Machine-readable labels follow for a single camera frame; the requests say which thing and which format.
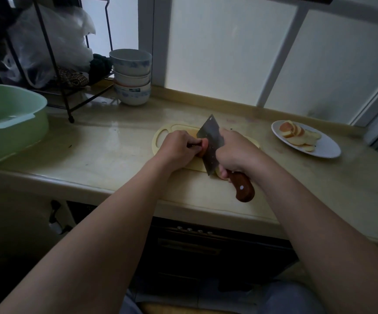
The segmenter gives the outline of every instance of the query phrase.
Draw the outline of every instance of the forearm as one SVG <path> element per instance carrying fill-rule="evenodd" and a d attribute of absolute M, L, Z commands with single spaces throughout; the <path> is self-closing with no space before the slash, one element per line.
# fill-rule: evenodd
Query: forearm
<path fill-rule="evenodd" d="M 118 313 L 170 176 L 152 161 L 40 261 L 0 313 Z"/>
<path fill-rule="evenodd" d="M 255 161 L 249 175 L 262 188 L 328 308 L 378 312 L 378 247 L 273 159 L 259 153 Z"/>

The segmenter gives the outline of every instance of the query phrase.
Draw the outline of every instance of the cleaver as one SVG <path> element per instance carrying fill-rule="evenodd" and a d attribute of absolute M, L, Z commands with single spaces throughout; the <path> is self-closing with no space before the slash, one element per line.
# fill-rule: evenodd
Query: cleaver
<path fill-rule="evenodd" d="M 198 138 L 208 139 L 208 148 L 205 155 L 202 157 L 202 160 L 209 176 L 215 172 L 215 169 L 219 165 L 219 162 L 215 157 L 215 152 L 218 148 L 224 145 L 224 138 L 219 134 L 219 126 L 213 115 L 209 116 L 202 128 L 197 132 L 196 136 Z M 255 192 L 247 175 L 229 170 L 227 170 L 227 173 L 231 183 L 233 183 L 235 190 L 237 191 L 235 198 L 243 203 L 252 200 Z"/>

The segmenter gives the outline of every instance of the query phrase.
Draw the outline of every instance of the stack of bowls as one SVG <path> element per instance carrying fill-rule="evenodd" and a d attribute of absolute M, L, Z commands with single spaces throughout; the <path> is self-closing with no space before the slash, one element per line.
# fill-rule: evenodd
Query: stack of bowls
<path fill-rule="evenodd" d="M 151 94 L 152 55 L 138 49 L 115 49 L 109 53 L 115 76 L 114 87 L 121 102 L 138 106 Z"/>

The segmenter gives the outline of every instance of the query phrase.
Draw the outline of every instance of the left hand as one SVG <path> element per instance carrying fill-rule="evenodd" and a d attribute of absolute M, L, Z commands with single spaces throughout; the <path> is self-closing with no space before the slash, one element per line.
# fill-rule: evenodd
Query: left hand
<path fill-rule="evenodd" d="M 176 130 L 169 133 L 162 143 L 155 159 L 164 163 L 171 172 L 185 167 L 193 157 L 202 150 L 201 146 L 194 145 L 190 148 L 187 144 L 200 144 L 202 139 L 194 138 L 184 130 Z"/>

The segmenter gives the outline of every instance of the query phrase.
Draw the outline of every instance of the green plastic basin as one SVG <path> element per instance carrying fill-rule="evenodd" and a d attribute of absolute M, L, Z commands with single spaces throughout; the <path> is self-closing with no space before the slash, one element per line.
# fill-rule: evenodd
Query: green plastic basin
<path fill-rule="evenodd" d="M 0 85 L 0 160 L 40 141 L 48 132 L 46 98 L 23 88 Z"/>

